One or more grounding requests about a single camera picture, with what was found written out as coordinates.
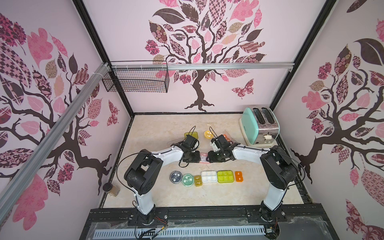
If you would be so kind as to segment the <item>yellow small pillbox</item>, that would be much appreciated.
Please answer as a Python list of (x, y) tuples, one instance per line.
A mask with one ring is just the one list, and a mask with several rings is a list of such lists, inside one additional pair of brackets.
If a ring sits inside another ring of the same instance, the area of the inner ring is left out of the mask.
[(202, 176), (201, 175), (194, 176), (194, 183), (196, 187), (201, 187), (203, 185)]

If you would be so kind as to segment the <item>green round pillbox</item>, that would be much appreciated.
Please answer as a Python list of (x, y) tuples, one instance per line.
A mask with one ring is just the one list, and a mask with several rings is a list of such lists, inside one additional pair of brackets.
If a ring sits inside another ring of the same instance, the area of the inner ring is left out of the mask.
[(192, 185), (194, 185), (194, 182), (195, 182), (195, 179), (194, 179), (193, 175), (191, 175), (191, 174), (183, 175), (182, 184), (185, 187), (191, 187)]

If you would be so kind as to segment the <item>navy round pillbox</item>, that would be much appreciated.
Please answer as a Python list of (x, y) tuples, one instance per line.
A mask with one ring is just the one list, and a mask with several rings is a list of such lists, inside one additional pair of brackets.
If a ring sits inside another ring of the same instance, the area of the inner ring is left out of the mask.
[(183, 174), (180, 171), (173, 171), (170, 174), (170, 181), (173, 184), (178, 184), (182, 181), (183, 179)]

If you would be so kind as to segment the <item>white square pillbox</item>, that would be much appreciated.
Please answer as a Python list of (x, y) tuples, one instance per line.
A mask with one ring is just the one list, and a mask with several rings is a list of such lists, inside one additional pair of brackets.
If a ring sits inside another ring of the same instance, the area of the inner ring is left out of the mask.
[(218, 182), (218, 176), (217, 172), (210, 170), (210, 171), (202, 171), (201, 172), (201, 179), (203, 184), (214, 184)]

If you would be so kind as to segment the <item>lime green square pillbox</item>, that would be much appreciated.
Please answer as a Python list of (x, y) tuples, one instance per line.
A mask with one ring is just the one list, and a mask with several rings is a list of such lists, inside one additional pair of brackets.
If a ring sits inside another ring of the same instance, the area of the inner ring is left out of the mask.
[(235, 181), (234, 173), (230, 170), (217, 171), (217, 179), (220, 184), (233, 183)]

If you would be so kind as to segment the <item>orange two-cell pillbox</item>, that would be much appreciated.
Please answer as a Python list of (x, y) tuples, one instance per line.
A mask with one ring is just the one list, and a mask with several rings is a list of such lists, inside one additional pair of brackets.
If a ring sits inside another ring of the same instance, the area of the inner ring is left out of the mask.
[(241, 171), (235, 171), (236, 182), (241, 183), (244, 181), (243, 173)]

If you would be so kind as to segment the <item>pink rectangular pillbox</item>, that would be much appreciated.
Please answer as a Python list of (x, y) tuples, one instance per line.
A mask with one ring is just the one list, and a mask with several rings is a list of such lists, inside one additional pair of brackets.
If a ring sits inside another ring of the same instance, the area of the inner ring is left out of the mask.
[(208, 157), (208, 154), (207, 153), (200, 153), (200, 162), (201, 163), (209, 163), (208, 161), (207, 161), (207, 157)]

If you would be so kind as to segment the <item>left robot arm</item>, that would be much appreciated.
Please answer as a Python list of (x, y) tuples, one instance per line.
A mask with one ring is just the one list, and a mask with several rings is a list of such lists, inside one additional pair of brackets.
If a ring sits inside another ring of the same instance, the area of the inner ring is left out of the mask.
[(156, 183), (160, 170), (175, 162), (199, 163), (200, 142), (188, 135), (183, 141), (172, 144), (168, 149), (150, 152), (146, 149), (135, 154), (135, 159), (124, 174), (128, 189), (134, 192), (139, 213), (145, 217), (153, 214), (155, 204), (151, 189)]

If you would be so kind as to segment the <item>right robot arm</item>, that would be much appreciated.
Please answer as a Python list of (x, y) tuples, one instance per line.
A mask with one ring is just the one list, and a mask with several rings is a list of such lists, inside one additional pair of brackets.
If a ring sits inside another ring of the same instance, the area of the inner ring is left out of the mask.
[(210, 143), (212, 150), (208, 153), (208, 162), (224, 163), (245, 160), (263, 166), (270, 186), (261, 204), (261, 211), (271, 214), (282, 204), (289, 184), (299, 174), (299, 168), (283, 148), (273, 146), (269, 150), (247, 147), (240, 143), (230, 143), (220, 135)]

